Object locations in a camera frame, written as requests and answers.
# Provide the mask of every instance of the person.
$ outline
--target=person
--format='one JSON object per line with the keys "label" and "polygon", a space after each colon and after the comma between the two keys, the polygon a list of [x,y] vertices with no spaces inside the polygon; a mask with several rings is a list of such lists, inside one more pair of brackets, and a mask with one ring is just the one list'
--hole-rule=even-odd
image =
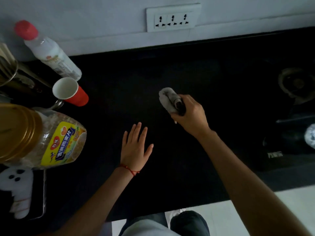
{"label": "person", "polygon": [[[186,105],[184,116],[171,114],[202,145],[218,172],[235,209],[252,236],[311,235],[296,216],[212,131],[203,107],[190,95],[180,95]],[[98,235],[112,206],[133,176],[147,162],[153,150],[144,151],[147,127],[141,123],[124,133],[121,166],[116,168],[98,191],[78,210],[56,235]],[[170,229],[164,213],[127,220],[122,236],[210,235],[205,220],[194,211],[184,211],[171,219]]]}

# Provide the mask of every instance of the plastic jar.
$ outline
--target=plastic jar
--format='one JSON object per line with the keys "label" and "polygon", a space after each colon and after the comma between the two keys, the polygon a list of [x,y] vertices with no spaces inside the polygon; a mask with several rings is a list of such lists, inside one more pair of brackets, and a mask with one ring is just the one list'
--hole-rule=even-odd
{"label": "plastic jar", "polygon": [[0,103],[0,163],[37,169],[71,163],[85,140],[86,129],[67,115]]}

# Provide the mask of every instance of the bracelet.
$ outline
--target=bracelet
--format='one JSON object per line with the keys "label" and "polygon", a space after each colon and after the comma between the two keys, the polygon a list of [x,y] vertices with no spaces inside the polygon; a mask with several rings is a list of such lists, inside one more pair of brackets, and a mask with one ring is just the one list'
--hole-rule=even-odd
{"label": "bracelet", "polygon": [[131,170],[128,166],[125,166],[124,164],[120,164],[119,167],[126,168],[127,170],[130,170],[133,176],[135,176],[137,173],[140,173],[139,171]]}

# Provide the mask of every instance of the power outlet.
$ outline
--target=power outlet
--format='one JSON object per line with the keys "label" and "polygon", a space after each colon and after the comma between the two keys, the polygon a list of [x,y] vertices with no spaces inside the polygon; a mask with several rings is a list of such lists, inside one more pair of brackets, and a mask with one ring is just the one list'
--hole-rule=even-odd
{"label": "power outlet", "polygon": [[200,12],[200,3],[147,8],[147,31],[194,28]]}

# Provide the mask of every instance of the gold jar lid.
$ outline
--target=gold jar lid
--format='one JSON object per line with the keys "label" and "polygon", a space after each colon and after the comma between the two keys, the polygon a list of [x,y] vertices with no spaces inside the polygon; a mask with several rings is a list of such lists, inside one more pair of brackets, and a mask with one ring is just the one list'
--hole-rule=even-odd
{"label": "gold jar lid", "polygon": [[0,163],[18,160],[37,144],[42,133],[42,119],[29,108],[0,103]]}

